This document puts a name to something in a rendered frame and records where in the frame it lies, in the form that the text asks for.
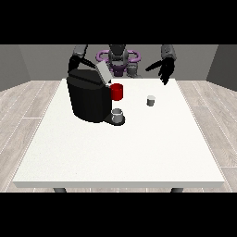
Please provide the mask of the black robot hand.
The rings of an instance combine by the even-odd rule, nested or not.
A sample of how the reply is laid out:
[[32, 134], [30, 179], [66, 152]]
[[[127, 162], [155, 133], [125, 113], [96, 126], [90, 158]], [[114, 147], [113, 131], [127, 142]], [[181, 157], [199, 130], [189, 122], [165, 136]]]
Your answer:
[[169, 77], [172, 75], [175, 69], [175, 60], [172, 57], [166, 57], [162, 60], [158, 60], [157, 62], [153, 63], [145, 70], [150, 71], [152, 69], [160, 68], [158, 72], [158, 76], [160, 80], [162, 80], [163, 84], [166, 85], [168, 83]]
[[79, 56], [72, 56], [69, 59], [69, 69], [68, 72], [71, 72], [72, 70], [76, 69], [79, 64], [86, 65], [92, 69], [95, 68], [95, 64], [91, 62], [90, 60], [84, 58], [84, 57], [79, 57]]

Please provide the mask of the pale grey machine lid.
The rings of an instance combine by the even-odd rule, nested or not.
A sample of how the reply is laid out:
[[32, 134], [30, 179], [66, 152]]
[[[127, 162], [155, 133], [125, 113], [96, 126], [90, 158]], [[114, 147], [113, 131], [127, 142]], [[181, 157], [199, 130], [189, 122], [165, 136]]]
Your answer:
[[103, 84], [108, 84], [112, 79], [112, 75], [107, 67], [105, 61], [101, 61], [95, 65], [96, 70], [98, 71]]

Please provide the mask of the black coffee machine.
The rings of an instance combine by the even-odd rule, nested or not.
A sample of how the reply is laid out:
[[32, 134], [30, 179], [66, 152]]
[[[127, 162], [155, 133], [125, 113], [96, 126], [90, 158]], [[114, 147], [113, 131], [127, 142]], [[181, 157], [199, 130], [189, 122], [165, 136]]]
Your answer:
[[67, 85], [74, 115], [87, 122], [123, 125], [124, 115], [120, 123], [112, 121], [111, 111], [114, 109], [110, 90], [112, 84], [103, 84], [96, 70], [74, 69], [69, 72]]

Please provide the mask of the red pod holder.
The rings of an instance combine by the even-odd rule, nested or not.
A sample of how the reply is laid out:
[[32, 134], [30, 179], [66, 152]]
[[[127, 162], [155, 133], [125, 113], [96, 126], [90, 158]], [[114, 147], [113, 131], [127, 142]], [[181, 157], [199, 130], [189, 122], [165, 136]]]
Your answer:
[[110, 86], [111, 99], [114, 101], [119, 101], [123, 98], [123, 85], [120, 83], [113, 83]]

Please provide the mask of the small grey cup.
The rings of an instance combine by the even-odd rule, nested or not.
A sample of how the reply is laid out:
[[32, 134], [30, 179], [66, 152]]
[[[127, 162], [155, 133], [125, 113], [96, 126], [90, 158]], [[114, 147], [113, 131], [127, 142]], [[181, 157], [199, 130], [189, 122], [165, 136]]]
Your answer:
[[111, 111], [112, 121], [115, 123], [120, 123], [123, 120], [123, 112], [120, 108], [114, 108]]

